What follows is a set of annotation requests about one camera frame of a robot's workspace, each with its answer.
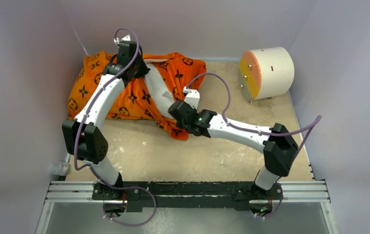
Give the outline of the orange patterned pillowcase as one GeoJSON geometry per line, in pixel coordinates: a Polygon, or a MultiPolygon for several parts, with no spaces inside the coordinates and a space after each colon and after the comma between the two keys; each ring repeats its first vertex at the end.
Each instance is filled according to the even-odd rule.
{"type": "MultiPolygon", "coordinates": [[[[105,65],[114,57],[112,53],[100,51],[83,59],[83,68],[77,75],[67,101],[69,118],[74,119],[85,107],[99,85],[105,65]]],[[[188,58],[178,52],[167,55],[144,54],[143,59],[166,59],[154,63],[161,73],[175,101],[184,100],[183,88],[199,89],[206,72],[203,60],[188,58]]],[[[107,118],[123,120],[154,120],[159,128],[177,140],[187,140],[189,134],[176,126],[176,121],[162,116],[145,85],[144,77],[129,82],[114,101],[107,118]]]]}

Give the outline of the white pillow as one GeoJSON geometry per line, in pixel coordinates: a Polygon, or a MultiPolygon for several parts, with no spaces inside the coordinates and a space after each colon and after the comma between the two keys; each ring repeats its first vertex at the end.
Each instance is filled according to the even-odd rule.
{"type": "Polygon", "coordinates": [[[172,92],[168,89],[161,73],[158,71],[154,63],[165,62],[166,59],[145,59],[146,66],[150,69],[145,75],[145,85],[150,96],[159,111],[159,113],[169,119],[174,119],[169,113],[169,107],[174,104],[175,99],[172,92]]]}

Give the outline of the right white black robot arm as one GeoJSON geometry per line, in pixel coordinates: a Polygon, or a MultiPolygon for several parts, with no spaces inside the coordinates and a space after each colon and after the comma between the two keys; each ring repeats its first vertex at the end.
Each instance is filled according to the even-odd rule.
{"type": "Polygon", "coordinates": [[[287,128],[279,123],[272,127],[245,123],[238,126],[235,120],[225,120],[221,114],[210,110],[198,112],[181,100],[172,104],[168,113],[177,121],[177,127],[189,134],[230,140],[262,153],[264,166],[252,185],[257,198],[266,197],[278,179],[289,175],[298,154],[299,146],[287,128]]]}

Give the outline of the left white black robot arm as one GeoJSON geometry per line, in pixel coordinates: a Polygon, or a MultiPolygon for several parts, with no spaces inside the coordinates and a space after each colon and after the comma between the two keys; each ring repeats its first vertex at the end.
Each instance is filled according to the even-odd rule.
{"type": "Polygon", "coordinates": [[[77,80],[82,92],[68,99],[74,116],[62,123],[66,149],[74,158],[74,168],[77,171],[88,168],[97,179],[96,190],[111,199],[120,198],[127,188],[121,173],[107,157],[108,141],[102,134],[102,126],[127,85],[149,71],[138,42],[119,42],[118,49],[112,56],[97,53],[87,60],[95,75],[94,86],[89,88],[87,82],[77,80]]]}

